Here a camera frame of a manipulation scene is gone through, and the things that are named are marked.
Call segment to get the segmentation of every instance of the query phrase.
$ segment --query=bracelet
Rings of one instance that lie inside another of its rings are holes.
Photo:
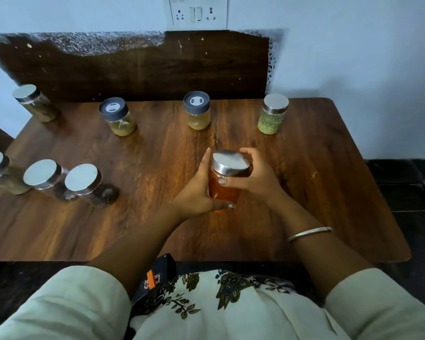
[[[288,241],[293,242],[294,240],[296,240],[297,238],[301,238],[307,235],[311,235],[311,234],[316,234],[316,233],[321,233],[321,232],[331,232],[332,228],[331,227],[321,227],[321,228],[316,228],[316,229],[310,229],[310,230],[306,230],[304,232],[301,232],[299,234],[293,235],[291,236]]]

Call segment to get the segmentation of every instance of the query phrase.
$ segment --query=spice jar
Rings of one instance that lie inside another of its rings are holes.
[[[209,95],[194,91],[184,97],[184,108],[187,112],[187,124],[194,130],[203,130],[211,123]]]
[[[31,189],[23,180],[24,169],[15,165],[11,159],[0,153],[0,187],[12,194],[22,194]]]
[[[119,195],[119,189],[102,182],[102,173],[91,164],[74,167],[66,176],[66,187],[76,195],[99,208],[112,205]]]
[[[258,130],[266,135],[275,134],[282,125],[288,103],[288,98],[281,94],[267,95],[258,120]]]
[[[219,183],[219,179],[229,176],[247,176],[249,162],[244,156],[233,150],[220,150],[212,154],[209,170],[209,196],[211,198],[227,200],[236,203],[240,190],[228,188]]]
[[[35,190],[41,191],[57,200],[69,202],[77,198],[66,188],[65,178],[69,171],[54,160],[40,160],[27,168],[23,181]]]
[[[118,136],[128,136],[137,128],[124,99],[113,97],[99,105],[99,112]]]
[[[59,109],[35,85],[16,88],[13,97],[42,123],[54,120],[60,114]]]

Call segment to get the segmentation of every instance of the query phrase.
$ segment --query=power outlet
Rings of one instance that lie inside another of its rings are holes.
[[[227,29],[228,0],[164,0],[168,30]]]

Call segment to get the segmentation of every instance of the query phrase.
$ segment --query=white wall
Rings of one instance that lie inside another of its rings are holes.
[[[425,157],[425,0],[229,0],[228,28],[286,28],[272,92],[333,99],[364,158]],[[0,33],[164,29],[161,0],[0,0]]]

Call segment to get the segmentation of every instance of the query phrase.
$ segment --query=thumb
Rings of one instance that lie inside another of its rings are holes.
[[[212,211],[219,210],[232,210],[235,208],[235,205],[227,200],[211,199],[212,201]]]
[[[249,178],[221,178],[219,183],[229,188],[247,189]]]

